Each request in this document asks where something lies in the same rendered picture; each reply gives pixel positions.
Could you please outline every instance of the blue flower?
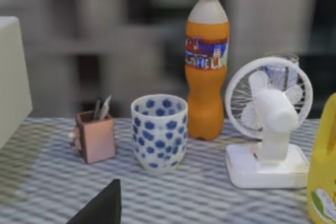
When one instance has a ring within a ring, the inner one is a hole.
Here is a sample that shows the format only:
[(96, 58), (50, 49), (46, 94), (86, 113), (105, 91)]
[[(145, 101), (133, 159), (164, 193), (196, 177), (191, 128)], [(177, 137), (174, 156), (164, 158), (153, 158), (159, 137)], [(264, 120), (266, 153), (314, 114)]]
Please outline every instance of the blue flower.
[(184, 115), (182, 123), (186, 123), (186, 121), (187, 121), (187, 115)]
[(144, 146), (145, 145), (145, 141), (142, 137), (139, 137), (138, 138), (138, 143), (141, 145), (141, 146)]
[(169, 99), (164, 99), (162, 101), (162, 105), (167, 109), (167, 108), (170, 108), (172, 106), (172, 102)]
[(180, 137), (178, 137), (177, 139), (175, 139), (175, 144), (177, 144), (177, 145), (182, 144), (182, 139)]
[(183, 127), (183, 126), (179, 127), (179, 128), (178, 128), (178, 132), (179, 132), (180, 134), (182, 134), (182, 133), (184, 132), (184, 127)]
[(174, 115), (175, 114), (175, 110), (174, 109), (169, 109), (169, 115)]
[(152, 129), (154, 129), (154, 126), (155, 126), (155, 124), (152, 123), (151, 121), (147, 121), (147, 122), (145, 122), (145, 128), (146, 128), (147, 130), (152, 130)]
[(148, 131), (142, 131), (142, 135), (145, 139), (152, 141), (154, 139), (154, 135), (149, 133)]
[(173, 137), (173, 133), (172, 132), (168, 132), (166, 133), (166, 138), (169, 140), (169, 139), (172, 139)]
[(156, 163), (149, 163), (148, 165), (152, 168), (157, 168), (158, 167), (158, 164), (156, 164)]
[(155, 102), (153, 101), (153, 100), (148, 100), (147, 102), (146, 102), (146, 107), (147, 108), (152, 108), (152, 107), (154, 107), (154, 105), (155, 105)]
[(161, 108), (160, 108), (160, 109), (157, 109), (157, 110), (156, 110), (156, 115), (157, 115), (157, 116), (163, 116), (163, 115), (164, 115), (164, 110), (161, 109)]
[(168, 130), (174, 130), (177, 126), (176, 121), (170, 121), (169, 123), (166, 124), (166, 127)]
[(137, 127), (135, 127), (135, 125), (133, 125), (133, 132), (134, 132), (135, 134), (137, 134), (137, 133), (138, 133), (138, 128), (137, 128)]
[(156, 143), (155, 143), (155, 146), (157, 148), (164, 148), (166, 146), (166, 144), (164, 143), (164, 141), (162, 140), (158, 140)]
[(136, 126), (138, 126), (138, 127), (141, 125), (141, 121), (140, 121), (139, 118), (134, 118), (134, 122), (135, 122)]
[(178, 103), (176, 107), (177, 107), (177, 109), (178, 109), (179, 111), (182, 110), (182, 105), (181, 105), (180, 103)]
[(153, 147), (148, 147), (148, 148), (147, 148), (147, 152), (148, 152), (149, 154), (154, 153), (154, 148), (153, 148)]
[(179, 151), (178, 146), (175, 146), (175, 147), (173, 148), (173, 154), (176, 154), (178, 151)]

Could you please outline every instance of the ceramic cup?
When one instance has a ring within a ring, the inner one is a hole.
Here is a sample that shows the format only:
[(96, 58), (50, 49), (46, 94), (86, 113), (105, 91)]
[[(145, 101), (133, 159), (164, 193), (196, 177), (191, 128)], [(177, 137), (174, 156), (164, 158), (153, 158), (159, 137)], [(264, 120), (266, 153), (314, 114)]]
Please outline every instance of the ceramic cup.
[(168, 94), (140, 97), (131, 105), (133, 150), (141, 165), (167, 173), (182, 160), (187, 145), (188, 105)]

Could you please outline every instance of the pencil cup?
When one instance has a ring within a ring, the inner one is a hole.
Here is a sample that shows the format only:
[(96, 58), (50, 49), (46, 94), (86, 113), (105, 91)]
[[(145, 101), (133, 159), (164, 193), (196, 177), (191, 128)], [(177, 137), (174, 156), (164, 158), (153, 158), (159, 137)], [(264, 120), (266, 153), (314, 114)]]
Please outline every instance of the pencil cup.
[(187, 103), (167, 94), (147, 95), (131, 105), (133, 151), (140, 164), (164, 174), (182, 160), (187, 145)]
[(102, 161), (115, 156), (113, 117), (92, 121), (93, 111), (76, 114), (76, 125), (69, 137), (72, 148), (79, 151), (86, 163)]

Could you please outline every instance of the fan blade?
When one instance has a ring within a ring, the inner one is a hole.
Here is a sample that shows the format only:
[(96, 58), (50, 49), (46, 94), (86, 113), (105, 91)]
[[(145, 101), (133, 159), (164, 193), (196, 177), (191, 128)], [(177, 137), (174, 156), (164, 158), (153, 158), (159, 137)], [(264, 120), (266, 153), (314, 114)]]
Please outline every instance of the fan blade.
[(303, 96), (303, 90), (299, 85), (294, 85), (285, 91), (285, 95), (287, 96), (290, 103), (294, 105), (301, 100)]
[(256, 71), (249, 76), (248, 82), (250, 84), (252, 96), (255, 97), (261, 89), (267, 87), (268, 76), (263, 71)]
[(240, 117), (242, 124), (253, 130), (257, 130), (262, 127), (260, 120), (257, 117), (256, 110), (254, 109), (254, 103), (249, 102), (242, 111)]

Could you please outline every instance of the green leaf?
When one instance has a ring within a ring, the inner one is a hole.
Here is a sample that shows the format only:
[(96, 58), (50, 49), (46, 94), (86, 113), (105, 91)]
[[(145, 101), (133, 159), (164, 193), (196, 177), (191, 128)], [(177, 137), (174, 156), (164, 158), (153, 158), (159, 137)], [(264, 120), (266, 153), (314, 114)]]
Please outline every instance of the green leaf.
[(311, 198), (314, 202), (314, 205), (316, 206), (316, 209), (322, 214), (323, 213), (323, 204), (322, 201), (320, 200), (319, 196), (316, 195), (316, 193), (314, 191), (311, 192)]

